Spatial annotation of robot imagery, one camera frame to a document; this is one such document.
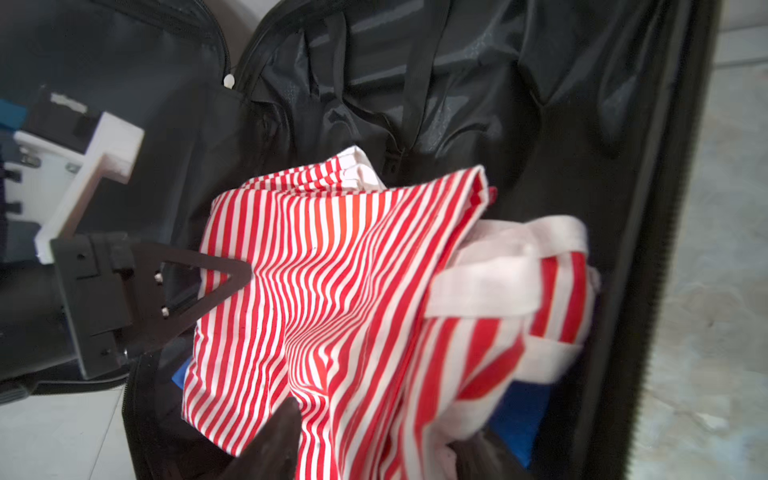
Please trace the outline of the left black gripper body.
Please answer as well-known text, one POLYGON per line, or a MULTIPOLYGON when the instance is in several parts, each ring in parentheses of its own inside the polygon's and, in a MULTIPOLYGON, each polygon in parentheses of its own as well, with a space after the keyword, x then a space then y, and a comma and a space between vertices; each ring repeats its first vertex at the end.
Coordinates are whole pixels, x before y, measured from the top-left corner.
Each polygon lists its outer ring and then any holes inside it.
POLYGON ((101 180, 127 183, 143 129, 44 88, 13 141, 19 163, 1 166, 3 222, 38 225, 35 261, 1 269, 1 401, 28 398, 35 374, 71 361, 90 380, 119 369, 113 341, 89 333, 70 305, 73 282, 97 278, 88 237, 77 226, 101 180))

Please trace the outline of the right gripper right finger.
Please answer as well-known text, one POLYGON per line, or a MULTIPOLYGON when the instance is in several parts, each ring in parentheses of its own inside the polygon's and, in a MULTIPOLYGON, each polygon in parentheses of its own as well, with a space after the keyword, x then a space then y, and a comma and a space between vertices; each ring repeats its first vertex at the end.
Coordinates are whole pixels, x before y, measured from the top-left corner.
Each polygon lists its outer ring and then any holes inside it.
POLYGON ((534 476, 512 454, 501 438, 484 428, 466 440, 449 444, 456 454, 459 480, 533 480, 534 476))

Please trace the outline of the blue t-shirt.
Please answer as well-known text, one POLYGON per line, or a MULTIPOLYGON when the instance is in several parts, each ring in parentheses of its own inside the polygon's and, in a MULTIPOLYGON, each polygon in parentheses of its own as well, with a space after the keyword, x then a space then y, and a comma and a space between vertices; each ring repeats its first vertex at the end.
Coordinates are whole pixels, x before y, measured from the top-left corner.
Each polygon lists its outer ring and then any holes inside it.
MULTIPOLYGON (((225 452, 237 454, 290 394, 279 370, 275 362, 261 379, 260 368, 249 356, 238 354, 231 360, 224 354, 196 354, 173 375, 183 390, 182 418, 225 452)), ((530 346, 488 421, 525 467, 532 461, 552 385, 565 370, 553 350, 530 346)))

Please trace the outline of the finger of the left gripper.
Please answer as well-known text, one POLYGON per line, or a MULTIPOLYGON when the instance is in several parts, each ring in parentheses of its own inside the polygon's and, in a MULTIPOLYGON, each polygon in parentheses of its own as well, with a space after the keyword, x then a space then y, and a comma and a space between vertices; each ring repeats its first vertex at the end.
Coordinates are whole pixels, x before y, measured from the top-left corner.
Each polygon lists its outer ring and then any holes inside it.
POLYGON ((129 357, 164 348, 252 279, 250 264, 238 259, 154 242, 132 241, 127 251, 131 324, 122 342, 129 357))

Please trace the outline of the red white striped shirt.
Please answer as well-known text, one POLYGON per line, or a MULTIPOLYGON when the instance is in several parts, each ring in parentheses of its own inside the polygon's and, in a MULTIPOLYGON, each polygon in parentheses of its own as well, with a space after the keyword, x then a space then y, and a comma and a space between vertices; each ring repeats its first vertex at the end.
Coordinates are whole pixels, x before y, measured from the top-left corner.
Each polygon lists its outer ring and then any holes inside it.
POLYGON ((456 478, 512 383, 573 365, 599 288, 580 220, 494 198, 480 166, 388 188, 357 147, 221 193, 201 250, 252 277, 196 325, 183 419, 240 456, 292 399, 300 479, 456 478))

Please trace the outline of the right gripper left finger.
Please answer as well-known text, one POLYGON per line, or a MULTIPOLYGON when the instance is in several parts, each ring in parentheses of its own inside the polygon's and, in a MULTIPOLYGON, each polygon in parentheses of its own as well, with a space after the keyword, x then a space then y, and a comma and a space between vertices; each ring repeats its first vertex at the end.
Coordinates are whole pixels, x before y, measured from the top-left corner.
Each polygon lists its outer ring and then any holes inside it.
POLYGON ((199 479, 294 479, 301 421, 298 402, 286 399, 238 457, 223 469, 203 474, 199 479))

